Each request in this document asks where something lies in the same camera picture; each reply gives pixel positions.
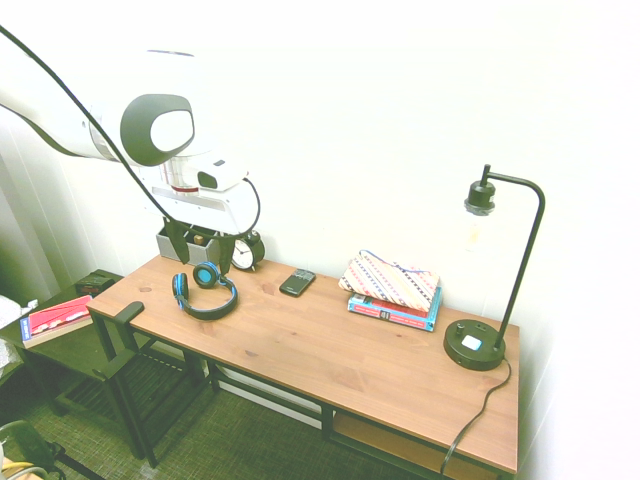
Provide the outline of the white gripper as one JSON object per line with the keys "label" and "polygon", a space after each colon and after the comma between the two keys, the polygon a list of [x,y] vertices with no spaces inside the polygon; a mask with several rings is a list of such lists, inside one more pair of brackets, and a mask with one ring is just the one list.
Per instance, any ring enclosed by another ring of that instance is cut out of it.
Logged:
{"label": "white gripper", "polygon": [[[141,170],[143,185],[173,217],[163,218],[164,229],[182,264],[190,260],[185,238],[188,229],[182,222],[226,234],[240,234],[252,228],[255,193],[245,181],[247,174],[247,171],[232,169],[218,178],[216,169],[182,169],[180,172],[172,169]],[[234,235],[218,237],[222,276],[230,270],[235,241]]]}

